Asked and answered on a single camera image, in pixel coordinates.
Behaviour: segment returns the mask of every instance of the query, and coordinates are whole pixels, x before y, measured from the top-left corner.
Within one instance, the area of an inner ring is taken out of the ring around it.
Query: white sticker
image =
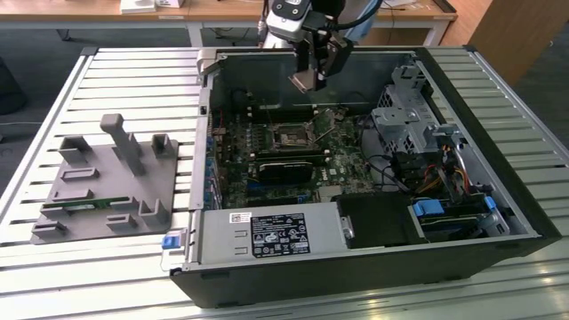
[[[233,212],[229,214],[229,223],[251,222],[251,212]]]
[[[75,205],[72,207],[65,207],[65,210],[68,211],[79,211],[79,210],[88,210],[95,209],[93,205]]]
[[[164,20],[183,20],[184,16],[183,15],[160,15],[159,19],[164,19]]]

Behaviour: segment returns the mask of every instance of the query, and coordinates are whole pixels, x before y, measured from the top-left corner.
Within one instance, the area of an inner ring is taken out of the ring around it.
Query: floor
[[[231,30],[216,39],[204,30],[204,45],[255,45],[256,32]],[[39,124],[1,125],[13,122],[40,123],[65,82],[81,48],[99,47],[185,47],[188,33],[181,29],[73,30],[71,41],[61,41],[55,30],[0,30],[0,57],[28,96],[24,109],[0,115],[0,194],[24,156]],[[516,92],[548,124],[565,145],[569,145],[569,24],[545,50]]]

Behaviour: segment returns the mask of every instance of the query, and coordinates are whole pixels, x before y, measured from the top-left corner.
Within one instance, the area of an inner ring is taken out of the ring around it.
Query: barcode sticker
[[[251,222],[251,212],[233,212],[229,214],[229,223]]]

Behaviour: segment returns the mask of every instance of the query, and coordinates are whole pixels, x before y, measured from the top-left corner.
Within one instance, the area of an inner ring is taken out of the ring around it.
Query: gray post
[[[116,144],[116,148],[127,161],[128,167],[131,168],[132,174],[139,176],[144,175],[145,169],[139,158],[139,145],[136,140],[128,139],[128,134],[123,129],[124,119],[119,113],[104,115],[100,120],[100,128],[107,132]]]

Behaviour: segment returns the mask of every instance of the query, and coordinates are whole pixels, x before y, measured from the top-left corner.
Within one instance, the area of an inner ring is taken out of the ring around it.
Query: white table leg
[[[448,20],[441,20],[434,23],[434,26],[429,30],[429,33],[426,34],[425,46],[438,45],[441,43],[442,36],[445,35],[445,31],[449,25]]]
[[[189,42],[192,47],[204,47],[204,40],[201,38],[201,22],[188,22],[187,29],[189,34]]]

